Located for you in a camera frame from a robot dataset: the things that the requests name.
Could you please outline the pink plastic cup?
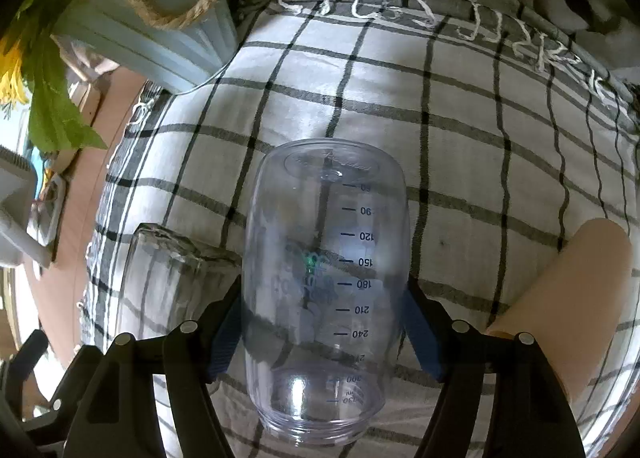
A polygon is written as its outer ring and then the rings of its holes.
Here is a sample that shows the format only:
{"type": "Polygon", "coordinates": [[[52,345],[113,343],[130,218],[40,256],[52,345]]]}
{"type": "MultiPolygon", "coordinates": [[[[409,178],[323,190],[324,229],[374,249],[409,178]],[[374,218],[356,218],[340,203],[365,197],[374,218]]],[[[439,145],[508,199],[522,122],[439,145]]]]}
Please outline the pink plastic cup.
{"type": "Polygon", "coordinates": [[[633,262],[631,241],[621,226],[589,220],[486,333],[531,334],[567,400],[578,400],[614,337],[630,296],[633,262]]]}

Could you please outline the clear drinking glass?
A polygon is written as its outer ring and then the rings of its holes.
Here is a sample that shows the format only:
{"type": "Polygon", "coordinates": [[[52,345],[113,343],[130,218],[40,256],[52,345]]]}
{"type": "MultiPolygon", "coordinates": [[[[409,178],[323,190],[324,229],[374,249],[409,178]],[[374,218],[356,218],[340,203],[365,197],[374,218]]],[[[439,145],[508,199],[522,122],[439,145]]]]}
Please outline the clear drinking glass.
{"type": "Polygon", "coordinates": [[[199,319],[241,274],[241,257],[156,223],[132,237],[118,297],[116,333],[160,337],[199,319]]]}

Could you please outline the light blue ribbed vase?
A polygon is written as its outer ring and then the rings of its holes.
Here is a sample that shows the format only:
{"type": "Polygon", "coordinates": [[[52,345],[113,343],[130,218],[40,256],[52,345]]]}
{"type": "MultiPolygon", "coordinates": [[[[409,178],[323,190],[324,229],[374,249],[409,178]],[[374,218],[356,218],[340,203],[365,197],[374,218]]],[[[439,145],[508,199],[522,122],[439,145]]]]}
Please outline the light blue ribbed vase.
{"type": "Polygon", "coordinates": [[[226,0],[72,0],[54,31],[171,93],[207,84],[238,48],[226,0]]]}

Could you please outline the yellow sunflower bouquet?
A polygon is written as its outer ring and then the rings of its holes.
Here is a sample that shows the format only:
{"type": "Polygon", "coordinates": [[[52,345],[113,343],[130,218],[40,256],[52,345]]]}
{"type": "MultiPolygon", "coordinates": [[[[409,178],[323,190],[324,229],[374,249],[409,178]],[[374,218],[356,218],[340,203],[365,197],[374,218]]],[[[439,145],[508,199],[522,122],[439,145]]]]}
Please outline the yellow sunflower bouquet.
{"type": "Polygon", "coordinates": [[[24,0],[1,30],[1,106],[29,108],[28,138],[53,153],[104,148],[70,98],[66,65],[53,29],[72,0],[24,0]]]}

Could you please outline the clear plastic measuring cup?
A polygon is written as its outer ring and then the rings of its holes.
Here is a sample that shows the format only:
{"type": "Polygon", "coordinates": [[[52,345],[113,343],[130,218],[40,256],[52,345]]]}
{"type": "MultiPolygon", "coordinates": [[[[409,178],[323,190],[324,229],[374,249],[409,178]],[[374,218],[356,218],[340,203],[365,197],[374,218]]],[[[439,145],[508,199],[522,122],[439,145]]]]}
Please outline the clear plastic measuring cup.
{"type": "Polygon", "coordinates": [[[404,173],[340,139],[281,145],[260,164],[245,229],[246,385],[265,429],[345,445],[383,408],[409,274],[404,173]]]}

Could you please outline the checkered grey white cloth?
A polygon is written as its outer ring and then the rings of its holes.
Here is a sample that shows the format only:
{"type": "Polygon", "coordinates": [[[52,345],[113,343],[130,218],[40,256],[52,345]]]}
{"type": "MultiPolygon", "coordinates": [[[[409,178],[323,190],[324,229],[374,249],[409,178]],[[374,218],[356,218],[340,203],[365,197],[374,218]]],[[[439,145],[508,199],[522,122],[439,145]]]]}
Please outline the checkered grey white cloth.
{"type": "Polygon", "coordinates": [[[210,84],[126,130],[87,250],[80,339],[166,333],[206,293],[122,291],[134,231],[157,223],[243,249],[270,149],[341,137],[408,185],[411,274],[484,327],[579,226],[639,234],[639,108],[576,42],[516,0],[234,0],[240,48],[210,84]]]}

